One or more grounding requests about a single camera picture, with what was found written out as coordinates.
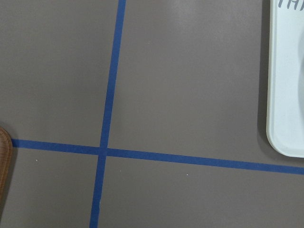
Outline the cream rectangular tray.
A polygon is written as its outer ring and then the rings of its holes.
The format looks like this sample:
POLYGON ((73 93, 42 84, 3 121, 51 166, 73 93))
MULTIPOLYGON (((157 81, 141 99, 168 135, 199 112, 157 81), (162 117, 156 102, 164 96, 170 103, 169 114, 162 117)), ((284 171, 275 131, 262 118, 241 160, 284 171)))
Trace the cream rectangular tray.
POLYGON ((304 156, 304 2, 270 2, 266 134, 288 157, 304 156))

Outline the wooden cutting board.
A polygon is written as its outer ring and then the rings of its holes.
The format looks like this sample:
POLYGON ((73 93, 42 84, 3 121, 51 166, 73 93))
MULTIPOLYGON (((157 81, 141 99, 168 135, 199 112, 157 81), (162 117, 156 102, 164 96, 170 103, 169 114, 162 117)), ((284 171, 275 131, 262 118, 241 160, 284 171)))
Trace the wooden cutting board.
POLYGON ((8 132, 0 128, 0 201, 3 199, 5 184, 12 157, 12 141, 8 132))

